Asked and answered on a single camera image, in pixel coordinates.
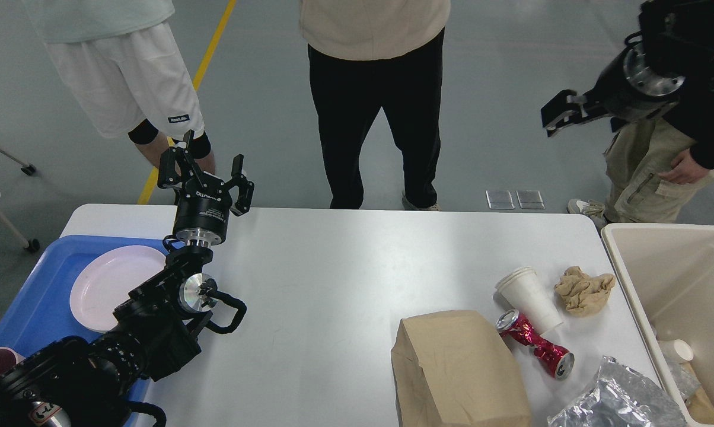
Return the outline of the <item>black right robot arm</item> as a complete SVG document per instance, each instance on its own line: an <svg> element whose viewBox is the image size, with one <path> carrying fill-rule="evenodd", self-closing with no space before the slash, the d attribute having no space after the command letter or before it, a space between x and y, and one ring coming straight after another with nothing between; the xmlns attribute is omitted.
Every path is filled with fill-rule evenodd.
<svg viewBox="0 0 714 427"><path fill-rule="evenodd" d="M541 108L549 137L610 117L613 129L672 109L691 83L714 91L714 1L647 1L639 30L585 94L561 90Z"/></svg>

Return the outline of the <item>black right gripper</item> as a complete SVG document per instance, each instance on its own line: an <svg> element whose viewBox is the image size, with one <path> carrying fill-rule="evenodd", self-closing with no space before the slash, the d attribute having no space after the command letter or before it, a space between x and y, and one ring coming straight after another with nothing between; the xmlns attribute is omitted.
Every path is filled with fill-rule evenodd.
<svg viewBox="0 0 714 427"><path fill-rule="evenodd" d="M646 62L642 45L626 46L585 94L561 90L541 108L542 127L551 138L563 128L604 117L627 122L653 118L678 102L686 78L658 75Z"/></svg>

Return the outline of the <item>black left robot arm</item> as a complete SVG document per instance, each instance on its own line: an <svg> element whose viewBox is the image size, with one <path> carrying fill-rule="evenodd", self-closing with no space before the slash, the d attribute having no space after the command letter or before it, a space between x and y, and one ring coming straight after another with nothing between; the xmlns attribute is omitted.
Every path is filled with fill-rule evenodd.
<svg viewBox="0 0 714 427"><path fill-rule="evenodd" d="M61 338L1 373L0 426L122 426L133 413L164 426L162 408L128 398L132 386L181 370L202 351L202 330L240 326L246 304L219 290L203 267L226 241L230 217L250 210L254 183L243 154L229 180L200 170L189 151L193 135L160 157L157 186L176 192L173 230L162 241L165 266L129 291L114 308L116 326L100 337Z"/></svg>

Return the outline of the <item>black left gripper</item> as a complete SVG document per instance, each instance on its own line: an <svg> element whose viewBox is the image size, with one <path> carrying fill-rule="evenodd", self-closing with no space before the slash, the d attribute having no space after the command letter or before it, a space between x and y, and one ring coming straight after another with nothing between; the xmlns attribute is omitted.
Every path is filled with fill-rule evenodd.
<svg viewBox="0 0 714 427"><path fill-rule="evenodd" d="M184 148L173 145L160 155L157 187L173 189L178 196L173 235L184 243L205 241L215 246L226 241L230 213L243 216L250 211L255 184L243 171L243 154L233 158L226 183L203 173L189 152L194 134L184 134Z"/></svg>

